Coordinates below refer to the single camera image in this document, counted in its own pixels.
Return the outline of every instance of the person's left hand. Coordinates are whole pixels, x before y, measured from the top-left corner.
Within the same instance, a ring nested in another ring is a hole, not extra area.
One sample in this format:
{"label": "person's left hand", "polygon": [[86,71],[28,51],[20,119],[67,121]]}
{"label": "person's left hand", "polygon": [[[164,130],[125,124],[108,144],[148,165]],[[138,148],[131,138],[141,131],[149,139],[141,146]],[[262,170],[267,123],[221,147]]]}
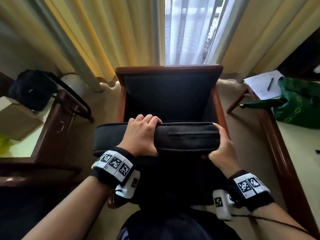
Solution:
{"label": "person's left hand", "polygon": [[122,142],[118,147],[130,152],[134,157],[157,156],[153,137],[157,123],[162,121],[157,116],[139,114],[136,119],[130,118]]}

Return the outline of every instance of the black pen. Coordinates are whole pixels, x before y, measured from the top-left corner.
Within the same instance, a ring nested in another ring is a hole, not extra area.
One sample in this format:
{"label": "black pen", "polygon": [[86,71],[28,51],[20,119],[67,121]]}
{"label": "black pen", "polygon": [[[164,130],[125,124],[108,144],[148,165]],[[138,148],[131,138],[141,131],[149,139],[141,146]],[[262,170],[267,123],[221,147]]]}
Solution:
{"label": "black pen", "polygon": [[269,92],[270,87],[271,87],[271,85],[272,85],[272,83],[273,83],[273,80],[274,80],[274,78],[271,78],[271,81],[270,81],[269,86],[268,86],[268,88],[267,88],[267,91],[268,91],[268,92]]}

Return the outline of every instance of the yellow curtain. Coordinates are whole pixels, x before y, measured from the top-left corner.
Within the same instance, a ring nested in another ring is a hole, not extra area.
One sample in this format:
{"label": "yellow curtain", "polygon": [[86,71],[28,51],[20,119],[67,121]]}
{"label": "yellow curtain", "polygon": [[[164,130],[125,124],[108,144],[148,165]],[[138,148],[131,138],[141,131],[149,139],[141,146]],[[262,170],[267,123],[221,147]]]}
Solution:
{"label": "yellow curtain", "polygon": [[275,70],[320,27],[320,0],[250,0],[223,57],[224,78]]}
{"label": "yellow curtain", "polygon": [[[160,19],[152,18],[152,0],[43,0],[95,77],[111,81],[120,66],[164,63],[155,59],[153,25],[158,27],[158,48],[164,50],[164,0],[157,0]],[[2,16],[35,50],[50,58],[63,72],[74,69],[63,55],[52,30],[25,0],[1,0]]]}

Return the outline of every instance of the black cable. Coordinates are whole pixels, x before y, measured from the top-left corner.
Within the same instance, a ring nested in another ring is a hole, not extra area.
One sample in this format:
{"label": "black cable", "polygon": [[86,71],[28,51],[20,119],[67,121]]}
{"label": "black cable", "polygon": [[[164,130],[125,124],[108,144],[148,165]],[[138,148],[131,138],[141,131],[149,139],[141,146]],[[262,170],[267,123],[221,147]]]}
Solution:
{"label": "black cable", "polygon": [[259,216],[252,216],[252,215],[234,215],[234,214],[231,214],[231,216],[248,217],[248,218],[254,218],[254,219],[259,219],[259,220],[265,220],[265,221],[269,221],[269,222],[279,223],[279,224],[282,224],[282,225],[285,225],[285,226],[294,228],[294,229],[296,229],[296,230],[298,230],[298,231],[304,232],[304,233],[306,233],[306,234],[308,234],[308,235],[310,235],[311,237],[314,238],[314,236],[311,235],[307,230],[302,229],[302,228],[297,227],[297,226],[290,225],[290,224],[285,223],[285,222],[281,222],[281,221],[277,221],[277,220],[272,220],[272,219],[268,219],[268,218],[264,218],[264,217],[259,217]]}

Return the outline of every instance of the hand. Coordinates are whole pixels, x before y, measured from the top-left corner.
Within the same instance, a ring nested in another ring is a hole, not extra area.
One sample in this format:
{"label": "hand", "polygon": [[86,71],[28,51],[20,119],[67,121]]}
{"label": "hand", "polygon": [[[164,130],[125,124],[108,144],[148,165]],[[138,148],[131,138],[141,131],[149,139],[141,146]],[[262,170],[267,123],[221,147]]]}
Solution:
{"label": "hand", "polygon": [[241,170],[237,162],[236,151],[225,129],[215,123],[214,126],[219,130],[220,146],[218,150],[211,152],[208,157],[227,178],[230,178]]}
{"label": "hand", "polygon": [[157,116],[139,114],[136,119],[130,118],[122,142],[118,147],[130,152],[134,157],[157,156],[153,137],[157,123],[162,121]]}

